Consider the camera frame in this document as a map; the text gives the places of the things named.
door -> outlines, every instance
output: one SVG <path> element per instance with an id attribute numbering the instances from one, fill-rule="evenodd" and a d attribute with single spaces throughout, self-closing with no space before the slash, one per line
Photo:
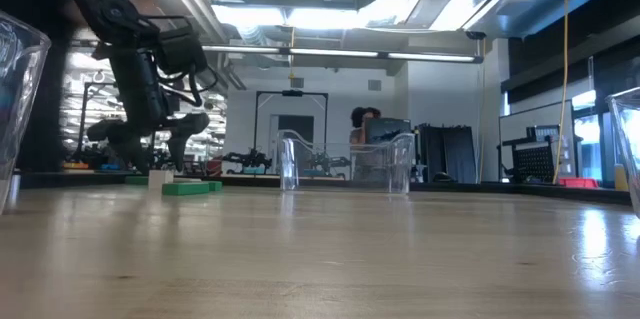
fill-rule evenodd
<path id="1" fill-rule="evenodd" d="M 293 130 L 302 139 L 313 143 L 313 117 L 303 115 L 280 115 L 278 130 Z"/>
<path id="2" fill-rule="evenodd" d="M 313 116 L 304 115 L 272 115 L 269 129 L 269 148 L 271 158 L 278 158 L 278 131 L 293 130 L 300 134 L 302 139 L 313 143 Z M 272 167 L 272 173 L 276 172 L 277 165 Z"/>

wooden table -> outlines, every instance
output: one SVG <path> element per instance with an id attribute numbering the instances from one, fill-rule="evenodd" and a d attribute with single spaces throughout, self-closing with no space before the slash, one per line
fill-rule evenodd
<path id="1" fill-rule="evenodd" d="M 23 191 L 0 318 L 637 318 L 640 220 L 537 197 Z"/>

white block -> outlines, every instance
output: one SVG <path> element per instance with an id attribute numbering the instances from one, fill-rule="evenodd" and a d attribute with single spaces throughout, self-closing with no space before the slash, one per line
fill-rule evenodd
<path id="1" fill-rule="evenodd" d="M 174 178 L 173 179 L 174 183 L 198 183 L 201 181 L 202 179 L 198 179 L 198 178 Z"/>
<path id="2" fill-rule="evenodd" d="M 173 172 L 168 170 L 149 171 L 149 189 L 162 189 L 162 185 L 167 183 L 173 183 Z"/>

robotic arm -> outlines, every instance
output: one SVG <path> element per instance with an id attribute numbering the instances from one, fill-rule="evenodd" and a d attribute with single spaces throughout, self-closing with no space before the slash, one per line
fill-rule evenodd
<path id="1" fill-rule="evenodd" d="M 132 161 L 146 174 L 148 163 L 140 137 L 157 130 L 171 130 L 169 150 L 176 169 L 181 171 L 186 141 L 207 127 L 209 117 L 200 113 L 179 120 L 169 119 L 173 115 L 169 99 L 177 97 L 201 106 L 195 75 L 208 68 L 217 82 L 217 73 L 208 67 L 197 34 L 185 18 L 144 16 L 129 0 L 74 1 L 101 41 L 94 57 L 109 59 L 128 118 L 128 122 L 103 121 L 94 125 L 87 130 L 89 139 L 108 138 L 123 159 Z M 161 32 L 151 19 L 184 19 L 187 24 Z M 162 77 L 158 69 L 175 77 Z M 194 99 L 181 94 L 181 88 L 176 85 L 182 84 L 185 77 L 189 79 Z"/>

red object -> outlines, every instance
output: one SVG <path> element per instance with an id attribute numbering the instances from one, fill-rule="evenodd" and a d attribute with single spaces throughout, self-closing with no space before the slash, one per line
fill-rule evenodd
<path id="1" fill-rule="evenodd" d="M 222 160 L 209 160 L 207 162 L 207 172 L 209 173 L 209 176 L 220 176 L 222 174 Z"/>
<path id="2" fill-rule="evenodd" d="M 558 184 L 568 188 L 598 188 L 598 182 L 595 179 L 587 178 L 560 178 Z"/>

